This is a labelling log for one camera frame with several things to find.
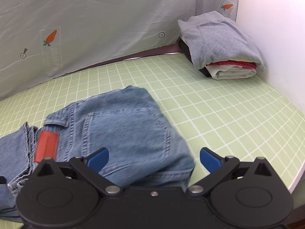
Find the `grey carrot print storage bag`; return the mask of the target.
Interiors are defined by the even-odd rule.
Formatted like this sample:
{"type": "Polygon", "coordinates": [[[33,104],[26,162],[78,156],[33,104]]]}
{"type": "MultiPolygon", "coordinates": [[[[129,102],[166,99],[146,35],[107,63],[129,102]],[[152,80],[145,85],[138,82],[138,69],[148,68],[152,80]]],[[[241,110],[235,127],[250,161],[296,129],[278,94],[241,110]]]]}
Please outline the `grey carrot print storage bag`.
{"type": "Polygon", "coordinates": [[[238,0],[1,0],[1,98],[98,63],[173,44],[178,21],[238,0]]]}

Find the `folded red garment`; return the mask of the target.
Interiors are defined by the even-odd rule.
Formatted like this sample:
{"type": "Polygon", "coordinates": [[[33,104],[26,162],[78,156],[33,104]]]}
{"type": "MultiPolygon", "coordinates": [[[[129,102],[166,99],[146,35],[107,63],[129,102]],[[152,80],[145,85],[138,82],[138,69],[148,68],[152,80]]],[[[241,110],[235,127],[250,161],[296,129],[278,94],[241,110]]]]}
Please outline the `folded red garment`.
{"type": "Polygon", "coordinates": [[[207,66],[213,66],[213,65],[234,65],[234,66],[241,66],[241,67],[247,67],[251,69],[256,69],[256,63],[250,63],[250,62],[245,62],[245,61],[233,61],[233,60],[228,60],[228,61],[218,61],[215,63],[210,63],[207,66]]]}

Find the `folded grey sweater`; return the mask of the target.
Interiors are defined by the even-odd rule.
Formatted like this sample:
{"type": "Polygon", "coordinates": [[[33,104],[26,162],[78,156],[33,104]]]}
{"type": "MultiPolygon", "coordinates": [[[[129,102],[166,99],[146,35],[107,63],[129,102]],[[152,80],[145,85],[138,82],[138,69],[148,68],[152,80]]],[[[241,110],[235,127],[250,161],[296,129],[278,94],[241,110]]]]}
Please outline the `folded grey sweater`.
{"type": "Polygon", "coordinates": [[[220,61],[255,63],[262,70],[265,61],[255,42],[230,18],[217,11],[178,20],[180,35],[189,48],[196,69],[220,61]]]}

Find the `blue denim jeans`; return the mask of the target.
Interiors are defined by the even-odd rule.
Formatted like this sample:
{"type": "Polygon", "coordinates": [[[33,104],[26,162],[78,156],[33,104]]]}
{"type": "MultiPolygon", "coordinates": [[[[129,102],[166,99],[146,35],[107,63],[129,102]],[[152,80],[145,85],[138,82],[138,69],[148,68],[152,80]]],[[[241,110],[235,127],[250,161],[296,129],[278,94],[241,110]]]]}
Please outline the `blue denim jeans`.
{"type": "Polygon", "coordinates": [[[180,186],[186,189],[195,167],[185,140],[162,114],[149,92],[140,87],[92,96],[46,117],[42,128],[24,123],[1,138],[1,219],[20,222],[15,199],[51,151],[67,162],[106,148],[109,161],[99,172],[126,187],[180,186]]]}

